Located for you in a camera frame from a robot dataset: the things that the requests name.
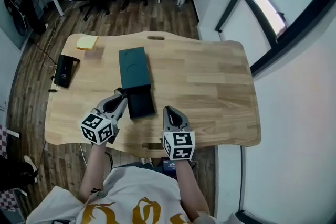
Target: black device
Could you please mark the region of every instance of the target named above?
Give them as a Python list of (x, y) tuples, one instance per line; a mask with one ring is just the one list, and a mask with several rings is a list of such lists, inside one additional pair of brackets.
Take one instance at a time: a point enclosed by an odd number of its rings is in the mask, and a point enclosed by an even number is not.
[(119, 66), (131, 120), (154, 115), (151, 78), (144, 47), (119, 50)]
[(169, 177), (176, 177), (175, 161), (171, 161), (169, 158), (162, 158), (162, 173)]
[(74, 62), (79, 63), (80, 60), (71, 56), (60, 55), (57, 62), (54, 84), (64, 88), (68, 88), (71, 81)]

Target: checkered cloth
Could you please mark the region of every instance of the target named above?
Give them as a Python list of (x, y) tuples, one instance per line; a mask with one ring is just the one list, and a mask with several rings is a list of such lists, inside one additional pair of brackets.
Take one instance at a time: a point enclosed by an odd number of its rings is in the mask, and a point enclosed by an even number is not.
[[(0, 125), (0, 155), (7, 158), (7, 132)], [(0, 208), (7, 211), (16, 211), (19, 209), (12, 189), (3, 191), (0, 194)]]

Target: window frame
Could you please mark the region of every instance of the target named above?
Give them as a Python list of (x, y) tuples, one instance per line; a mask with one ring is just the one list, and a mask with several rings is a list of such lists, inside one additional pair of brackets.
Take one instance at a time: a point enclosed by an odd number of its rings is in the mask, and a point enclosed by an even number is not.
[[(237, 2), (238, 0), (230, 0), (215, 28), (217, 32), (222, 32), (221, 28), (230, 17)], [(255, 77), (304, 39), (327, 14), (336, 0), (312, 0), (291, 25), (286, 25), (287, 29), (279, 37), (275, 34), (269, 20), (258, 4), (254, 0), (245, 0), (245, 2), (258, 20), (270, 44), (269, 51), (250, 67), (252, 76)]]

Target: cable cord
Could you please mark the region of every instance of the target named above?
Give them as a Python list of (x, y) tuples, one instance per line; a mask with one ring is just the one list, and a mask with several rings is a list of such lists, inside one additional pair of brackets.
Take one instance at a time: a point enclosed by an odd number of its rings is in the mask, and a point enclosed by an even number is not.
[[(79, 2), (75, 3), (75, 4), (72, 5), (71, 7), (67, 8), (67, 9), (64, 11), (64, 14), (65, 14), (65, 12), (67, 12), (68, 10), (70, 10), (70, 9), (72, 9), (73, 7), (77, 6), (78, 3), (79, 3)], [(49, 42), (48, 42), (48, 44), (47, 44), (47, 47), (46, 47), (46, 50), (45, 50), (45, 51), (48, 50), (48, 47), (49, 47), (49, 45), (50, 45), (50, 42), (51, 42), (51, 40), (52, 40), (53, 37), (54, 37), (55, 31), (56, 31), (56, 22), (57, 22), (57, 20), (58, 20), (60, 17), (61, 17), (61, 16), (59, 15), (59, 16), (56, 18), (56, 20), (55, 20), (54, 31), (52, 32), (52, 36), (51, 36), (51, 38), (50, 38), (50, 40), (49, 40)], [(52, 66), (47, 66), (47, 65), (46, 65), (46, 62), (45, 62), (45, 58), (46, 58), (46, 53), (45, 53), (44, 56), (43, 56), (43, 64), (44, 64), (45, 67), (49, 68), (49, 67), (55, 67), (55, 66), (56, 66), (56, 63), (55, 63), (54, 61), (53, 61), (53, 62), (54, 62), (54, 65), (52, 65)]]
[[(80, 147), (80, 151), (82, 152), (82, 157), (83, 157), (84, 163), (85, 163), (86, 166), (88, 166), (88, 163), (86, 162), (85, 157), (84, 157), (83, 148), (82, 148), (82, 146), (81, 146), (80, 143), (79, 143), (79, 147)], [(105, 152), (105, 154), (108, 155), (109, 158), (110, 158), (110, 166), (111, 166), (111, 170), (112, 170), (112, 167), (113, 167), (113, 157), (112, 157), (112, 155), (110, 153)]]
[(82, 146), (81, 146), (80, 143), (79, 143), (79, 147), (80, 147), (80, 151), (82, 151), (82, 157), (83, 157), (83, 160), (84, 160), (84, 162), (85, 162), (85, 165), (88, 166), (88, 164), (87, 164), (87, 162), (86, 162), (86, 160), (85, 160), (85, 158), (84, 158), (83, 149), (82, 149)]
[(39, 170), (40, 170), (40, 166), (41, 166), (41, 163), (42, 163), (42, 155), (43, 155), (43, 151), (44, 151), (44, 148), (45, 148), (45, 146), (46, 146), (46, 143), (47, 143), (47, 141), (45, 140), (45, 141), (44, 141), (43, 148), (42, 148), (42, 151), (41, 151), (41, 155), (40, 155), (40, 161), (39, 161), (39, 164), (38, 164), (37, 171), (39, 171)]
[(51, 57), (45, 50), (41, 49), (41, 48), (34, 42), (34, 40), (33, 40), (32, 38), (28, 37), (27, 35), (26, 35), (26, 37), (28, 38), (28, 40), (29, 40), (30, 43), (34, 44), (39, 50), (43, 51), (43, 52), (49, 57), (49, 59), (50, 59), (54, 64), (56, 64), (55, 61), (53, 60), (53, 58), (52, 58), (52, 57)]

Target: wooden floor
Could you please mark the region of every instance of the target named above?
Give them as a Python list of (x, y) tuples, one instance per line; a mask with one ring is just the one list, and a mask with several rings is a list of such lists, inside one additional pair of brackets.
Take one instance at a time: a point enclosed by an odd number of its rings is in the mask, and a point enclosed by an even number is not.
[[(126, 10), (120, 10), (123, 0), (110, 3), (110, 15), (104, 11), (93, 10), (88, 21), (83, 20), (84, 13), (79, 11), (78, 3), (62, 2), (62, 9), (68, 11), (56, 22), (59, 14), (54, 7), (46, 10), (43, 20), (49, 28), (41, 36), (33, 35), (36, 44), (46, 49), (56, 61), (68, 36), (85, 33), (99, 36), (115, 36), (137, 33), (145, 30), (167, 31), (180, 36), (198, 39), (197, 20), (191, 0), (186, 0), (183, 7), (176, 5), (176, 0), (149, 0), (144, 7), (139, 1), (131, 3)], [(45, 143), (44, 124), (48, 101), (50, 77), (55, 68), (46, 68), (43, 64), (44, 53), (35, 45), (27, 45), (18, 66), (16, 79), (12, 88), (7, 127), (20, 132), (21, 139), (9, 138), (8, 154), (12, 159), (23, 160), (24, 155), (32, 158), (39, 166), (38, 183), (29, 185), (25, 190), (28, 197), (17, 195), (22, 213), (27, 217), (34, 208), (57, 185), (77, 195), (85, 172), (79, 144), (52, 145)], [(91, 145), (82, 144), (84, 157), (90, 154)], [(116, 150), (107, 150), (113, 156), (113, 166), (139, 161), (138, 158)], [(199, 161), (197, 180), (205, 195), (211, 212), (215, 203), (215, 153), (214, 147), (196, 150), (194, 159)]]

